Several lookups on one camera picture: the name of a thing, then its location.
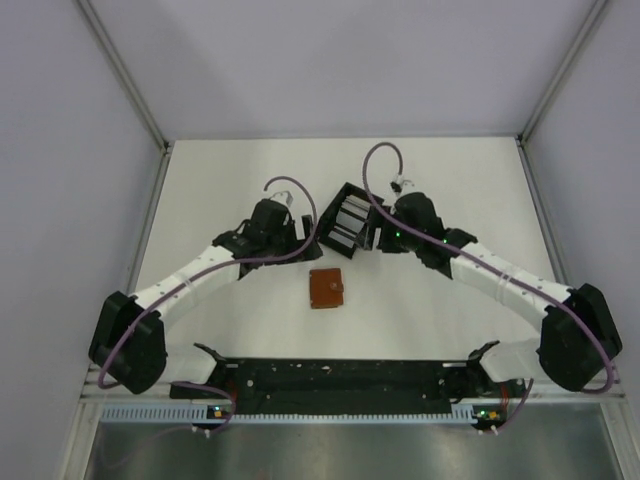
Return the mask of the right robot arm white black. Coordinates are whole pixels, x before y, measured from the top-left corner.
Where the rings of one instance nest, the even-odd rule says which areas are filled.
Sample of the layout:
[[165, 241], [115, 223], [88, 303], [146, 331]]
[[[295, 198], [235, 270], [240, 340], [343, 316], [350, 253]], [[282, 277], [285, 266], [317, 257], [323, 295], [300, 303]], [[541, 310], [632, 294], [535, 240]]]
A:
[[412, 253], [428, 269], [474, 288], [506, 307], [535, 332], [520, 341], [491, 340], [472, 354], [469, 388], [487, 396], [503, 382], [548, 378], [570, 392], [601, 394], [615, 381], [613, 360], [622, 350], [604, 294], [534, 275], [500, 258], [468, 232], [446, 228], [421, 192], [393, 207], [372, 203], [379, 250]]

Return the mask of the brown leather card holder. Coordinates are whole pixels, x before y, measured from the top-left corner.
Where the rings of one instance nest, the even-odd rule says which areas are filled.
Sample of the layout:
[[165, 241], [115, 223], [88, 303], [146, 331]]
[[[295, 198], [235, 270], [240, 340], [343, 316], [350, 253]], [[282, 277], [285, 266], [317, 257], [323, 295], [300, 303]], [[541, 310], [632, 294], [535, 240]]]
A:
[[344, 304], [344, 283], [340, 268], [313, 269], [309, 272], [312, 309], [337, 308]]

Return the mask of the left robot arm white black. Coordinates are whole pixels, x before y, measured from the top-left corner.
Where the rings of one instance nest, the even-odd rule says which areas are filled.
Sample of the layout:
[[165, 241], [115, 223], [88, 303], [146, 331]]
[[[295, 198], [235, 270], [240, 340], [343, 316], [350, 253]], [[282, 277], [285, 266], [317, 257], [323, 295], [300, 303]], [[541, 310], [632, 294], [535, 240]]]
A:
[[170, 347], [167, 332], [216, 290], [253, 270], [317, 258], [317, 220], [315, 212], [303, 216], [305, 236], [299, 239], [287, 204], [262, 199], [250, 218], [218, 235], [184, 267], [133, 294], [109, 295], [89, 347], [100, 368], [99, 388], [141, 394], [158, 381], [189, 382], [205, 396], [220, 394], [227, 374], [216, 366], [216, 355], [203, 345]]

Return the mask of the credit cards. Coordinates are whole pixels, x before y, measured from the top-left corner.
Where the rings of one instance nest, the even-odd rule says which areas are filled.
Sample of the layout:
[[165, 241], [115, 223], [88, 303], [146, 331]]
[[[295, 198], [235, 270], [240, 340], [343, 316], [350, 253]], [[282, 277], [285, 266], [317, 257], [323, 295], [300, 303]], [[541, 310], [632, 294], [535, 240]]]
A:
[[340, 205], [329, 237], [352, 248], [363, 230], [369, 215], [370, 203], [354, 195], [347, 196]]

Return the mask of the black card rack box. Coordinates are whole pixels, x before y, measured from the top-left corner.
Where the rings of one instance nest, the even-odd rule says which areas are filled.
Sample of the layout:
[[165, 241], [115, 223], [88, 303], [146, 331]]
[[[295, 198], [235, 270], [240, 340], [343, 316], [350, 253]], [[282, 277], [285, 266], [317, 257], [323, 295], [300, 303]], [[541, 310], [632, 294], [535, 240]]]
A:
[[375, 217], [365, 190], [346, 182], [322, 213], [317, 240], [339, 255], [352, 259], [359, 249], [373, 249]]

